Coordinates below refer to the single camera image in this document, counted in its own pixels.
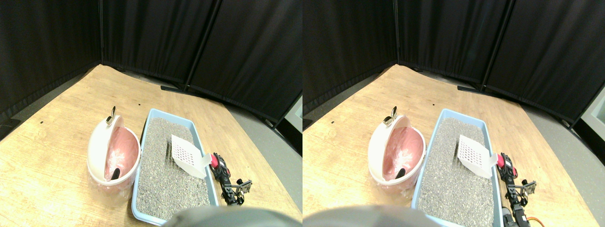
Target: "metal clip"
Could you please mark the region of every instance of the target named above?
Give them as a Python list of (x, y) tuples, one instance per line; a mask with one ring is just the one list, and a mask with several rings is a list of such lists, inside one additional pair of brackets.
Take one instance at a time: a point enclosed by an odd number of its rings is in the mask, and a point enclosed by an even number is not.
[(384, 120), (382, 120), (382, 123), (384, 123), (385, 125), (390, 125), (395, 120), (395, 117), (397, 117), (397, 107), (393, 107), (393, 110), (391, 111), (391, 116), (385, 117)]
[(116, 114), (116, 107), (114, 106), (114, 108), (111, 110), (111, 116), (107, 117), (107, 120), (105, 120), (105, 123), (107, 123), (107, 125), (111, 125), (115, 114)]

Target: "gray object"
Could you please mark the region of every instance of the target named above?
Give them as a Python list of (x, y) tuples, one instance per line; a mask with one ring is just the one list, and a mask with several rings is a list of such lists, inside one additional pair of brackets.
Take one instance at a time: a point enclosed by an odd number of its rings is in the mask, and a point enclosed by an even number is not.
[(463, 226), (492, 226), (494, 198), (490, 179), (475, 175), (456, 158), (460, 135), (484, 145), (483, 131), (454, 118), (440, 124), (427, 159), (417, 208)]
[(275, 211), (240, 206), (202, 206), (178, 212), (164, 227), (290, 227), (302, 223)]
[(424, 213), (404, 206), (351, 206), (317, 212), (304, 219), (305, 227), (438, 227)]
[(206, 181), (178, 167), (170, 153), (171, 135), (193, 143), (189, 128), (159, 117), (147, 124), (136, 198), (139, 212), (168, 220), (181, 210), (210, 205)]

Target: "black base bar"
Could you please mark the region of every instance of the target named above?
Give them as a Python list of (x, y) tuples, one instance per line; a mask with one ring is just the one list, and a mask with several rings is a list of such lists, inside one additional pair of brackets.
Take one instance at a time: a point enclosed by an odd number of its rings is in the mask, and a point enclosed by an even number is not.
[(485, 95), (485, 96), (496, 97), (496, 98), (499, 98), (499, 99), (510, 100), (506, 96), (503, 96), (503, 95), (500, 95), (500, 94), (491, 93), (491, 92), (487, 92), (487, 91), (477, 90), (475, 88), (467, 88), (467, 87), (458, 86), (458, 90), (459, 91), (466, 91), (466, 92), (470, 92), (470, 93), (475, 93), (475, 94), (482, 94), (482, 95)]
[(195, 97), (202, 97), (205, 99), (210, 99), (212, 101), (215, 102), (220, 102), (220, 103), (224, 103), (222, 100), (217, 99), (215, 97), (206, 95), (206, 94), (202, 94), (202, 93), (196, 93), (196, 92), (191, 92), (191, 91), (183, 91), (182, 89), (179, 88), (171, 88), (171, 87), (166, 87), (166, 86), (160, 86), (160, 89), (162, 89), (162, 91), (171, 91), (171, 92), (175, 92), (175, 93), (179, 93), (179, 94), (187, 94), (190, 96), (195, 96)]
[(19, 123), (21, 123), (21, 121), (17, 119), (9, 119), (0, 123), (0, 140), (4, 139), (10, 132), (17, 128)]

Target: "metal pole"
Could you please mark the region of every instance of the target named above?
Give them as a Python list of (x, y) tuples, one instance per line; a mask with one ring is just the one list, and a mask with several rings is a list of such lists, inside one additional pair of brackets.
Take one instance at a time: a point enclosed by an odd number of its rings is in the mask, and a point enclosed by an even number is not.
[(401, 47), (399, 46), (399, 9), (397, 8), (397, 0), (393, 0), (393, 11), (395, 17), (395, 39), (397, 42), (397, 64), (399, 64), (399, 50)]
[(508, 2), (506, 2), (506, 10), (505, 10), (504, 18), (502, 20), (502, 26), (500, 26), (500, 29), (498, 31), (498, 36), (496, 37), (496, 40), (495, 40), (495, 46), (494, 46), (494, 49), (492, 50), (492, 55), (491, 55), (491, 57), (489, 57), (488, 68), (485, 70), (485, 75), (483, 76), (483, 82), (481, 83), (481, 92), (485, 91), (485, 88), (487, 86), (488, 77), (491, 72), (491, 68), (494, 65), (495, 56), (497, 55), (498, 50), (500, 49), (500, 44), (502, 43), (502, 37), (504, 37), (504, 33), (506, 32), (506, 27), (508, 26), (508, 22), (511, 20), (512, 9), (515, 6), (515, 2), (516, 2), (516, 0), (509, 0)]
[(99, 0), (99, 30), (101, 36), (101, 64), (103, 64), (103, 0)]
[(197, 68), (197, 62), (200, 60), (202, 52), (204, 52), (204, 48), (206, 47), (206, 43), (208, 42), (208, 38), (210, 37), (210, 33), (212, 31), (212, 27), (214, 26), (214, 22), (216, 21), (218, 10), (221, 7), (221, 3), (223, 3), (223, 0), (215, 0), (214, 4), (212, 5), (212, 13), (209, 15), (204, 35), (201, 38), (200, 48), (197, 50), (197, 54), (195, 55), (195, 61), (191, 66), (191, 70), (189, 71), (189, 76), (187, 77), (187, 81), (185, 82), (185, 87), (183, 88), (183, 91), (187, 91), (187, 89), (191, 85), (191, 78), (193, 77), (195, 68)]

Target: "gray floor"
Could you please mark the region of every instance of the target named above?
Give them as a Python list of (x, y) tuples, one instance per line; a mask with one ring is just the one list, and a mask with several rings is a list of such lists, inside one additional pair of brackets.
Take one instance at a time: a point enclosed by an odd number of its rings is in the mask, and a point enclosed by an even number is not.
[[(142, 81), (147, 81), (157, 85), (163, 85), (167, 87), (174, 87), (170, 83), (166, 83), (153, 77), (147, 77), (142, 74), (138, 74), (132, 71), (125, 71), (124, 74), (131, 76)], [(36, 102), (32, 103), (22, 111), (15, 114), (12, 118), (21, 120), (24, 122), (29, 117), (34, 115), (38, 110), (44, 107), (47, 103), (70, 88), (76, 82), (78, 82), (84, 74), (80, 74), (68, 82), (62, 84), (58, 88), (49, 92)], [(231, 115), (237, 120), (244, 131), (248, 134), (252, 142), (257, 146), (258, 150), (263, 154), (281, 183), (286, 188), (286, 191), (292, 197), (292, 200), (298, 206), (300, 211), (303, 210), (303, 158), (292, 149), (285, 141), (283, 141), (277, 134), (275, 134), (269, 127), (265, 126), (259, 119), (251, 115), (248, 111), (231, 106), (225, 105)], [(250, 194), (247, 196), (254, 196), (254, 186), (250, 190)]]
[[(449, 84), (471, 87), (460, 80), (430, 71), (419, 73)], [(303, 118), (313, 121), (318, 120), (377, 77), (378, 74), (370, 76), (307, 113)], [(605, 226), (605, 190), (603, 189), (605, 188), (605, 166), (582, 141), (576, 138), (572, 132), (568, 131), (552, 116), (534, 107), (527, 105), (522, 105), (522, 107), (563, 164), (563, 168), (565, 168), (576, 188), (578, 188), (592, 215), (595, 216), (599, 225)], [(528, 206), (531, 206), (531, 196), (529, 196)]]

